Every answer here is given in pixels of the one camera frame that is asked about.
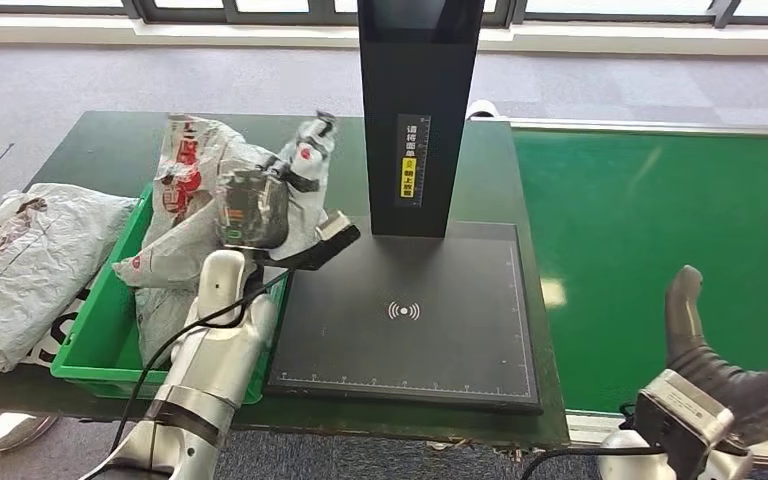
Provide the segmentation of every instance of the green plastic crate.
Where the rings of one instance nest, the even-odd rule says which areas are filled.
[[[142,371],[134,292],[116,276],[111,265],[139,252],[151,221],[151,192],[149,185],[140,196],[139,204],[51,365],[53,376],[80,385],[97,397],[128,398]],[[276,312],[281,310],[284,288],[282,281],[269,292]],[[252,373],[244,404],[261,399],[268,360],[269,349],[265,348]],[[165,370],[149,372],[138,398],[153,398],[166,373]]]

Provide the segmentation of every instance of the gray carpet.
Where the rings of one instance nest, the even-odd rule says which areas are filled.
[[[471,96],[517,117],[768,125],[768,59],[482,54]],[[0,196],[24,187],[86,110],[317,108],[362,113],[357,51],[0,46]],[[104,457],[112,435],[112,425],[64,419],[0,455],[0,479],[76,478]],[[236,432],[217,478],[511,479],[521,468],[480,446],[436,452],[423,442]],[[537,473],[595,478],[588,460]]]

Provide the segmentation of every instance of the sticker with chinese text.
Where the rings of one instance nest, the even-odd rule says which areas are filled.
[[[398,207],[422,206],[430,131],[430,115],[400,114],[398,117],[395,185]]]

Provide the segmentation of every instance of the yellow label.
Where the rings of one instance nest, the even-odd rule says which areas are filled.
[[[416,159],[405,157],[402,159],[402,188],[399,195],[402,198],[413,198],[416,187]]]

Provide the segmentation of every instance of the wireless charging symbol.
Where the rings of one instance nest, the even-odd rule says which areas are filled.
[[[419,314],[420,310],[418,303],[414,303],[408,307],[402,307],[396,302],[390,302],[390,306],[387,307],[387,316],[390,317],[390,320],[395,320],[402,315],[407,315],[414,320],[419,320]]]

